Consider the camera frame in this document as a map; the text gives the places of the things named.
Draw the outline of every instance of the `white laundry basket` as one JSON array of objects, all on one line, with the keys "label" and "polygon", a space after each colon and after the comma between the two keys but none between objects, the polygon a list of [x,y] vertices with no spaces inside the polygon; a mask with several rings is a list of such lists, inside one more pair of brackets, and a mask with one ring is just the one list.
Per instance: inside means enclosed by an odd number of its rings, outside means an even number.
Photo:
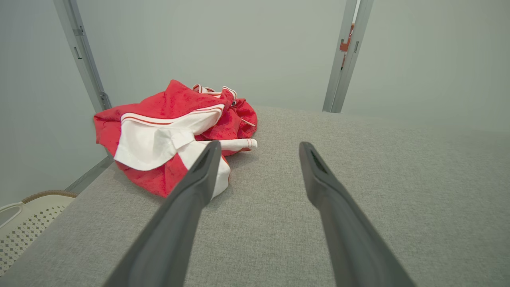
[{"label": "white laundry basket", "polygon": [[0,208],[15,213],[0,225],[0,276],[78,194],[48,190]]}]

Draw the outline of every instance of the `gray upholstered bench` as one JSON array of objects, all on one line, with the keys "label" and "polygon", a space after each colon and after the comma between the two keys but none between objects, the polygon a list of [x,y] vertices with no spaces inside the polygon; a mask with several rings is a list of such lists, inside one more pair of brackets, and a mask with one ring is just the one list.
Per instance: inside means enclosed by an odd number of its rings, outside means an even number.
[{"label": "gray upholstered bench", "polygon": [[[202,212],[187,286],[333,286],[298,144],[310,141],[422,286],[510,285],[510,136],[256,107],[257,150],[231,156]],[[100,286],[162,198],[110,166],[0,278]]]}]

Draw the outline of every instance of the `metal frame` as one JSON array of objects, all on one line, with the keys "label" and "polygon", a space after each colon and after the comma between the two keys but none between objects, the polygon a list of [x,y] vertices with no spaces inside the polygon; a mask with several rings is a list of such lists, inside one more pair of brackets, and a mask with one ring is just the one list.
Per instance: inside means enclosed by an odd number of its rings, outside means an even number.
[{"label": "metal frame", "polygon": [[363,36],[367,28],[368,18],[374,0],[360,0],[360,7],[356,16],[356,23],[352,30],[351,45],[347,50],[345,57],[344,67],[342,69],[342,62],[344,59],[344,52],[340,51],[340,44],[349,39],[349,32],[354,17],[354,10],[356,8],[356,0],[347,0],[345,5],[344,18],[342,20],[342,27],[340,28],[340,37],[338,39],[337,51],[335,59],[333,60],[333,67],[331,69],[331,76],[326,90],[326,98],[322,111],[339,113],[347,95],[347,88],[354,71],[356,59],[361,48]]},{"label": "metal frame", "polygon": [[76,0],[54,0],[60,23],[96,113],[112,106],[92,56]]}]

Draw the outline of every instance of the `white wall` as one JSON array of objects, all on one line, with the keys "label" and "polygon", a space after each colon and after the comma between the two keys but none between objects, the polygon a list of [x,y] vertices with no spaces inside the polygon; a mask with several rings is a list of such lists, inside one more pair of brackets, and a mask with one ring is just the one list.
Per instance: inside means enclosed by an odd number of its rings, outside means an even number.
[{"label": "white wall", "polygon": [[107,155],[52,1],[0,2],[0,206],[65,189]]},{"label": "white wall", "polygon": [[375,0],[342,113],[510,132],[510,1]]},{"label": "white wall", "polygon": [[113,105],[171,79],[252,105],[322,110],[345,0],[78,0]]}]

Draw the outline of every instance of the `white stripe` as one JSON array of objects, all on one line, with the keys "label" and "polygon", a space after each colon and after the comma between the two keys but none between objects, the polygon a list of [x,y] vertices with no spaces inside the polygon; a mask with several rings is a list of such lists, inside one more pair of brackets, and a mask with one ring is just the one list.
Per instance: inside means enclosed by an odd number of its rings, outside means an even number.
[{"label": "white stripe", "polygon": [[144,115],[140,115],[140,114],[136,114],[136,113],[125,113],[120,117],[120,120],[121,120],[121,122],[124,121],[124,119],[126,121],[136,121],[136,122],[141,122],[142,124],[148,124],[144,121],[152,122],[152,123],[156,123],[156,124],[171,124],[175,121],[183,119],[184,117],[186,117],[187,115],[190,115],[190,114],[205,113],[205,112],[217,112],[217,113],[219,113],[219,115],[221,115],[223,113],[224,108],[225,108],[224,104],[218,104],[218,105],[214,105],[214,106],[210,106],[210,107],[196,109],[188,114],[185,114],[183,116],[176,117],[176,118],[155,118],[155,117],[148,117],[148,116],[144,116]]}]

